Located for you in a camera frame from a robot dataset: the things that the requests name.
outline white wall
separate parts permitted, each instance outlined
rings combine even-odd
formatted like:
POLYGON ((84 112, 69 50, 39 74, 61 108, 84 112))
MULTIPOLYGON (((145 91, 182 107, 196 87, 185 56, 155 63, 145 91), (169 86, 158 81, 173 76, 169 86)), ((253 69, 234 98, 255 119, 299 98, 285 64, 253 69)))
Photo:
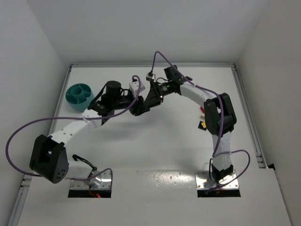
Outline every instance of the white wall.
MULTIPOLYGON (((25 0, 0 5, 0 225, 10 217, 22 174, 6 161, 4 148, 14 130, 37 118, 53 116, 66 73, 25 0)), ((50 122, 33 125, 13 140, 13 161, 29 169, 34 138, 50 122)))
POLYGON ((267 1, 27 0, 68 64, 150 62, 155 50, 174 62, 234 62, 267 1))
POLYGON ((238 64, 265 156, 276 166, 295 226, 301 225, 300 21, 300 0, 270 0, 238 64))

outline yellow object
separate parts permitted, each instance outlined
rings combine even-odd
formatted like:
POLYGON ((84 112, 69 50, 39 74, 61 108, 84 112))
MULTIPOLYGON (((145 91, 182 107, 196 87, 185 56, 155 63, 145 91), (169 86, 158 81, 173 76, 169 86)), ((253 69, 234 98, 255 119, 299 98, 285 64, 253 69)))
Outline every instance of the yellow object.
POLYGON ((202 123, 201 123, 201 125, 202 125, 202 127, 203 127, 204 129, 206 129, 206 128, 207 128, 207 126, 206 126, 206 123, 205 123, 205 122, 202 122, 202 123))

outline white table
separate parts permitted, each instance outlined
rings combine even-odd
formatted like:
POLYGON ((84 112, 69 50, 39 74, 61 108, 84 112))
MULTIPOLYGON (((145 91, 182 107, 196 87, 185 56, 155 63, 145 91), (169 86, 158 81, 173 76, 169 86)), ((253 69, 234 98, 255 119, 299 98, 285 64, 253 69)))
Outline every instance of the white table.
MULTIPOLYGON (((155 68, 158 77, 165 67, 155 68)), ((173 94, 161 106, 134 117, 125 113, 83 137, 72 154, 88 159, 99 169, 113 169, 110 199, 67 198, 70 181, 56 185, 33 178, 24 204, 20 226, 29 225, 173 225, 254 226, 290 225, 272 169, 260 169, 256 145, 248 128, 231 67, 179 66, 199 85, 230 95, 237 116, 232 150, 251 155, 247 172, 239 179, 241 197, 198 198, 194 172, 208 168, 213 151, 209 132, 198 129, 200 109, 192 101, 173 94)), ((65 91, 76 83, 89 85, 96 95, 108 80, 128 87, 137 74, 146 86, 149 67, 73 67, 65 91)), ((64 98, 58 116, 78 116, 64 98)), ((54 131, 70 121, 53 123, 54 131)), ((245 154, 232 155, 239 173, 245 154)))

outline gray wall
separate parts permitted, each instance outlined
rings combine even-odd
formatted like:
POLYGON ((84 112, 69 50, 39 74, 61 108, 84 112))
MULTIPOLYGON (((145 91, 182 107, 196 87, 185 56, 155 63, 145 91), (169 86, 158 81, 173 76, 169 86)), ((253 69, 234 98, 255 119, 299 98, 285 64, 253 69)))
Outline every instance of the gray wall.
POLYGON ((293 222, 301 225, 301 2, 271 0, 238 69, 269 163, 293 222))
MULTIPOLYGON (((6 161, 4 148, 17 128, 52 116, 67 71, 24 0, 2 0, 0 6, 0 225, 6 225, 22 174, 6 161)), ((34 139, 48 133, 50 122, 28 127, 12 141, 10 153, 22 169, 34 139)))
POLYGON ((267 1, 27 0, 67 64, 234 62, 267 1))

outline teal bowl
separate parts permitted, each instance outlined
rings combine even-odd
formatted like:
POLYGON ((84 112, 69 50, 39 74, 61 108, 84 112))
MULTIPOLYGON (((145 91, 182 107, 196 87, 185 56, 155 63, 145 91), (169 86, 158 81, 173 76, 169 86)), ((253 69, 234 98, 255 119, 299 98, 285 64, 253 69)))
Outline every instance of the teal bowl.
POLYGON ((90 105, 94 96, 88 85, 79 83, 67 90, 65 98, 74 110, 83 112, 90 105))

